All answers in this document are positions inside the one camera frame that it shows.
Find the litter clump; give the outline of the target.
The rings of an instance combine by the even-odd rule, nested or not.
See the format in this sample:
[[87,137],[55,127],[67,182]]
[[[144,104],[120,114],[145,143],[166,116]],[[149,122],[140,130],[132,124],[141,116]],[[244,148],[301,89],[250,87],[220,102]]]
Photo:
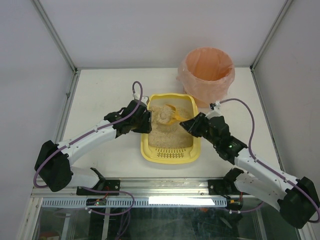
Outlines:
[[170,118],[170,117],[169,117],[165,112],[162,112],[162,113],[160,114],[160,119],[161,119],[161,120],[168,121],[169,118]]

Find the yellow litter scoop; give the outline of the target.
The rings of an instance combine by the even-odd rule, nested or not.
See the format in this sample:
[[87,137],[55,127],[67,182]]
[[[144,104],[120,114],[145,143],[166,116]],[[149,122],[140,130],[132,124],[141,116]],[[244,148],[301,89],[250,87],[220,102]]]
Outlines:
[[[166,113],[169,116],[168,121],[166,120],[161,120],[160,114],[161,113]],[[176,122],[183,122],[186,120],[189,120],[188,118],[180,116],[177,108],[171,104],[165,104],[163,106],[163,111],[159,114],[159,122],[163,125],[172,125]]]

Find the yellow litter box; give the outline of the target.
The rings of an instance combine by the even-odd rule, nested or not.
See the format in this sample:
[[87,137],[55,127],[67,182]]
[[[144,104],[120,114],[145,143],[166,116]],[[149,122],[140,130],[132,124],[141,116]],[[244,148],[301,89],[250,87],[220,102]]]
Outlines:
[[[198,112],[194,98],[188,94],[180,93],[159,93],[149,97],[147,108],[171,104],[175,107],[186,109],[192,117]],[[185,148],[161,148],[149,145],[149,136],[146,133],[141,135],[140,151],[142,156],[149,162],[167,165],[187,164],[194,162],[201,153],[201,140],[192,138],[192,146]]]

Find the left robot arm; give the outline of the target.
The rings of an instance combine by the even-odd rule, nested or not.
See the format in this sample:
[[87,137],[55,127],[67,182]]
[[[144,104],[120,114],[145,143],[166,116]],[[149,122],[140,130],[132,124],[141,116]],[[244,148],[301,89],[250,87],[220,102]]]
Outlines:
[[66,187],[88,188],[95,193],[106,190],[106,179],[96,168],[83,169],[75,167],[74,163],[101,144],[129,132],[150,133],[151,116],[147,99],[134,99],[128,106],[108,113],[95,126],[74,138],[58,143],[48,140],[41,146],[37,157],[35,177],[41,177],[44,186],[52,192]]

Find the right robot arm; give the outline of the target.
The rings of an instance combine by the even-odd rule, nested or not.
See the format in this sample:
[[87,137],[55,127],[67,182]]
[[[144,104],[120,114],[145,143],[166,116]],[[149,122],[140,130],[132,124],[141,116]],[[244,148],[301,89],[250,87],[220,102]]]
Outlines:
[[314,183],[279,168],[255,155],[249,147],[231,135],[222,115],[199,113],[180,126],[190,135],[210,142],[219,157],[234,167],[225,180],[238,191],[255,196],[276,209],[292,227],[302,229],[320,212],[320,200]]

